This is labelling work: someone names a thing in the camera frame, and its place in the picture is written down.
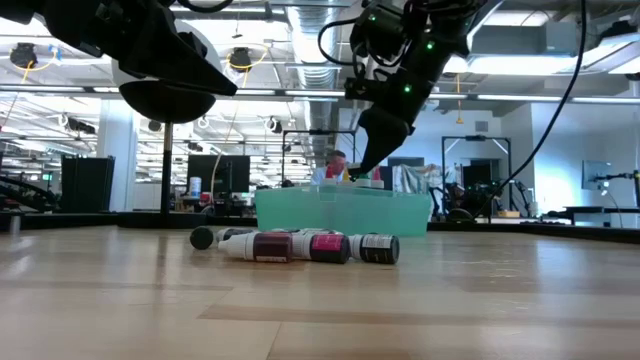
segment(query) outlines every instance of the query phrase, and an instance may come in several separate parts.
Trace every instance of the black metal frame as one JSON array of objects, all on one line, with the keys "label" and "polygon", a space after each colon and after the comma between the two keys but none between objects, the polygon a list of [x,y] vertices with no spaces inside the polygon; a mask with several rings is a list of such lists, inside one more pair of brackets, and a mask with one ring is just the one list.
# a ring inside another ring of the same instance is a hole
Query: black metal frame
[{"label": "black metal frame", "polygon": [[[506,138],[506,137],[492,137],[492,136],[483,136],[483,135],[472,135],[472,136],[443,136],[442,137],[442,188],[444,190],[445,188],[445,184],[446,184],[446,175],[445,175],[445,168],[446,168],[446,159],[447,159],[447,154],[446,154],[446,142],[447,140],[465,140],[465,141],[476,141],[476,142],[485,142],[487,140],[496,140],[496,141],[504,141],[507,144],[507,159],[508,159],[508,172],[509,172],[509,177],[511,177],[512,174],[512,164],[511,164],[511,139],[510,138]],[[446,209],[445,209],[445,195],[446,191],[442,192],[442,213],[444,214]],[[513,185],[511,183],[509,183],[509,210],[513,210],[513,206],[515,205],[515,203],[513,202]]]},{"label": "black metal frame", "polygon": [[282,132],[282,182],[284,182],[284,158],[286,155],[285,148],[287,146],[287,135],[289,134],[309,134],[309,135],[320,135],[320,136],[328,136],[333,134],[350,134],[353,137],[353,162],[356,162],[356,132],[353,130],[284,130]]}]

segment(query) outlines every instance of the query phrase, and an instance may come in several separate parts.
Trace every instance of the red cap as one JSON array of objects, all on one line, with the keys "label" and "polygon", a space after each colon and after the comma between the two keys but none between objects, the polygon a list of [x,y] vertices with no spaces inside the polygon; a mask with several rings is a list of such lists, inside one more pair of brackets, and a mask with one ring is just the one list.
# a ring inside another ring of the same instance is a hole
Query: red cap
[{"label": "red cap", "polygon": [[373,171],[373,180],[382,180],[382,178],[380,178],[380,166],[376,166],[376,169]]}]

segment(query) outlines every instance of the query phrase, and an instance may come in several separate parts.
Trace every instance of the table surface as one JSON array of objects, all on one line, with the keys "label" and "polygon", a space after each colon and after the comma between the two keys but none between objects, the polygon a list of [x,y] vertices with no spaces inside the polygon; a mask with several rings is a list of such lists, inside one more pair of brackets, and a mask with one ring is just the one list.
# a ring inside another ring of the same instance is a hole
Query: table surface
[{"label": "table surface", "polygon": [[188,231],[0,236],[3,358],[640,357],[640,247],[520,234],[401,239],[396,266],[253,263]]}]

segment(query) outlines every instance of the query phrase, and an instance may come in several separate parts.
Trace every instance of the white wall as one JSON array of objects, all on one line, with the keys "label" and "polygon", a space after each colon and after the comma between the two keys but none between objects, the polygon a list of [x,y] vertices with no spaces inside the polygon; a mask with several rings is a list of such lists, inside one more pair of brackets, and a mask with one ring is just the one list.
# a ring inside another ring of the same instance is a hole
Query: white wall
[{"label": "white wall", "polygon": [[160,210],[160,200],[162,198],[161,184],[136,183],[133,188],[133,209]]}]

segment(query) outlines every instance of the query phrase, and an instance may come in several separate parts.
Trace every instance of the yellow cable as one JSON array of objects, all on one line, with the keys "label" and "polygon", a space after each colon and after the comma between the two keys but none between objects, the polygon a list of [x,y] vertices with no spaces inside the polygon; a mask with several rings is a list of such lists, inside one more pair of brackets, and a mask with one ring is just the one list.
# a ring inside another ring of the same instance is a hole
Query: yellow cable
[{"label": "yellow cable", "polygon": [[[247,79],[249,79],[248,71],[244,73],[244,81],[242,82],[242,88],[245,88],[247,86]],[[222,146],[225,146],[229,141],[229,137],[231,136],[231,130],[233,129],[233,125],[236,122],[236,117],[238,116],[239,107],[240,107],[240,103],[236,102],[236,109],[233,112],[233,119],[231,119],[231,124],[229,124],[229,131],[227,131],[227,136],[225,136]],[[215,184],[216,171],[218,170],[218,164],[220,164],[221,157],[222,157],[222,147],[220,148],[220,152],[218,153],[218,157],[216,158],[216,163],[213,166],[213,173],[211,174],[211,201],[213,201],[213,197],[214,197],[213,186]]]},{"label": "yellow cable", "polygon": [[53,64],[53,62],[55,61],[55,59],[56,59],[56,56],[57,56],[57,55],[58,55],[58,52],[57,52],[57,51],[54,51],[54,52],[53,52],[53,57],[51,58],[51,60],[50,60],[46,65],[44,65],[43,67],[39,67],[39,68],[35,68],[35,69],[31,69],[31,65],[33,65],[33,61],[29,62],[29,65],[27,65],[27,69],[25,69],[25,68],[21,68],[21,67],[20,67],[20,66],[18,66],[18,65],[13,65],[13,66],[14,66],[16,69],[19,69],[19,70],[22,70],[22,71],[29,71],[29,72],[41,71],[41,70],[44,70],[44,69],[48,68],[49,66],[51,66],[51,64]]},{"label": "yellow cable", "polygon": [[[31,72],[31,65],[33,65],[33,60],[29,61],[29,64],[27,65],[27,69],[24,71],[24,76],[22,77],[22,81],[20,82],[21,85],[23,85],[27,81],[29,72]],[[13,111],[13,107],[16,105],[16,101],[18,100],[19,96],[20,96],[20,91],[18,91],[16,93],[16,96],[13,98],[13,102],[11,103],[11,107],[9,108],[7,117],[4,119],[4,122],[2,123],[2,127],[7,125],[7,122],[9,121],[9,117],[11,116],[11,112]]]},{"label": "yellow cable", "polygon": [[228,54],[228,55],[227,55],[227,64],[229,64],[229,66],[231,66],[231,67],[232,67],[232,68],[234,68],[234,69],[249,69],[249,68],[252,68],[252,67],[254,67],[254,66],[256,66],[256,65],[260,64],[262,61],[264,61],[264,58],[267,56],[267,53],[268,53],[268,52],[269,52],[269,48],[268,48],[268,47],[266,47],[266,46],[264,46],[264,53],[262,53],[262,57],[260,58],[260,60],[256,61],[256,62],[255,62],[255,63],[253,63],[253,64],[250,64],[250,65],[242,65],[242,66],[232,64],[232,63],[231,63],[231,54]]},{"label": "yellow cable", "polygon": [[[458,94],[460,94],[460,74],[456,76],[456,82],[458,83]],[[464,124],[464,120],[462,120],[462,100],[458,100],[458,120],[456,123]]]}]

